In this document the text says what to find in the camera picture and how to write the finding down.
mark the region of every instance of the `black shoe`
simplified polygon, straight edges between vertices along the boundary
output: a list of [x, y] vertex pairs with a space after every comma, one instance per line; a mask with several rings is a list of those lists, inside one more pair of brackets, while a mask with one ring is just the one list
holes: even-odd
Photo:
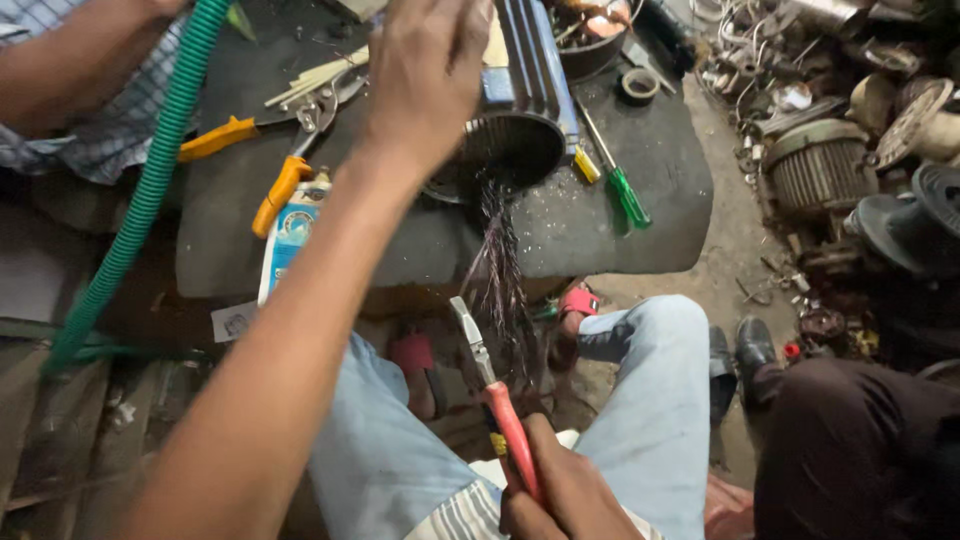
[[736, 395], [736, 370], [727, 336], [720, 327], [710, 327], [710, 425], [719, 426]]
[[759, 369], [767, 364], [777, 363], [777, 351], [774, 349], [770, 331], [762, 320], [747, 315], [736, 329], [736, 351], [733, 353], [736, 368], [743, 380], [743, 397], [746, 404], [755, 401], [754, 377]]

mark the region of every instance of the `green-handled screwdriver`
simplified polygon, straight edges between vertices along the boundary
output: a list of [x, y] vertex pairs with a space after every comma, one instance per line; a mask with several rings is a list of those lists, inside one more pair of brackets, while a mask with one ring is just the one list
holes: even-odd
[[610, 170], [607, 175], [607, 182], [613, 184], [613, 188], [616, 189], [616, 194], [620, 197], [620, 205], [622, 205], [624, 211], [627, 212], [627, 217], [630, 218], [630, 222], [638, 229], [650, 227], [653, 223], [653, 220], [650, 219], [650, 214], [640, 205], [640, 201], [636, 197], [636, 192], [627, 182], [627, 175], [623, 172], [623, 169], [616, 166], [616, 162], [613, 161], [613, 156], [610, 155], [610, 150], [607, 150], [607, 145], [604, 144], [603, 139], [600, 138], [597, 127], [593, 125], [593, 120], [590, 119], [587, 108], [584, 107], [584, 104], [580, 103], [579, 98], [574, 98], [574, 101], [577, 103], [580, 113], [583, 114], [584, 120], [587, 120], [590, 136], [593, 137], [594, 142], [600, 147], [600, 154], [603, 156], [604, 164], [606, 164]]

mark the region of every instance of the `red handle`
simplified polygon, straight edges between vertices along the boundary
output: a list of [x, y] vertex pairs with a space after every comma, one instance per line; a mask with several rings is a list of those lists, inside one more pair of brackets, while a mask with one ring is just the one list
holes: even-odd
[[496, 424], [507, 441], [507, 452], [510, 453], [520, 472], [522, 484], [516, 485], [516, 475], [510, 470], [506, 461], [501, 460], [504, 475], [507, 477], [507, 489], [524, 489], [534, 498], [534, 501], [543, 506], [534, 458], [530, 455], [530, 443], [527, 442], [527, 433], [523, 430], [520, 419], [516, 417], [514, 405], [510, 402], [507, 385], [498, 381], [487, 386], [484, 388], [483, 400], [493, 413], [493, 418], [496, 419]]

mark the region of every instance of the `yellow handle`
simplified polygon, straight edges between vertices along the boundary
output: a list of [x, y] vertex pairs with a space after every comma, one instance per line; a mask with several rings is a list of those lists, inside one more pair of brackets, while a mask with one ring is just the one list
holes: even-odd
[[253, 219], [253, 233], [261, 238], [266, 238], [270, 228], [274, 225], [276, 216], [280, 210], [287, 204], [294, 191], [297, 190], [297, 184], [305, 176], [313, 173], [310, 165], [306, 164], [304, 158], [295, 158], [287, 156], [283, 161], [283, 169], [280, 176], [276, 178], [274, 186], [267, 193], [267, 198], [260, 203], [260, 210], [256, 212]]
[[580, 148], [579, 144], [577, 145], [577, 153], [574, 155], [573, 160], [577, 162], [577, 166], [580, 167], [584, 176], [587, 177], [587, 182], [593, 184], [597, 180], [600, 180], [600, 169], [593, 164], [593, 160], [584, 152], [583, 148]]
[[259, 132], [253, 125], [252, 118], [237, 120], [236, 116], [231, 116], [230, 120], [223, 126], [214, 128], [189, 142], [184, 142], [180, 146], [180, 155], [177, 156], [177, 161], [184, 163], [206, 158], [210, 154], [220, 152], [234, 142], [247, 140], [257, 135], [259, 135]]

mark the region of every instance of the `red-handled pliers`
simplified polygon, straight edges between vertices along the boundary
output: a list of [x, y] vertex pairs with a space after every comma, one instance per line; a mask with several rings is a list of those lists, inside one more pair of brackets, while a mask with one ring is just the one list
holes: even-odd
[[[470, 315], [464, 299], [455, 296], [450, 299], [453, 313], [460, 323], [460, 328], [467, 338], [470, 354], [480, 371], [483, 379], [484, 413], [487, 415], [487, 424], [491, 429], [490, 439], [493, 449], [500, 459], [503, 474], [507, 478], [507, 490], [522, 490], [530, 494], [538, 504], [543, 505], [540, 485], [537, 483], [537, 471], [534, 468], [534, 459], [530, 455], [530, 443], [527, 433], [523, 430], [519, 418], [516, 417], [514, 405], [510, 401], [510, 392], [507, 385], [497, 380], [490, 364], [490, 355], [483, 343], [483, 336], [477, 327], [476, 321]], [[516, 466], [516, 472], [507, 459], [507, 452]]]

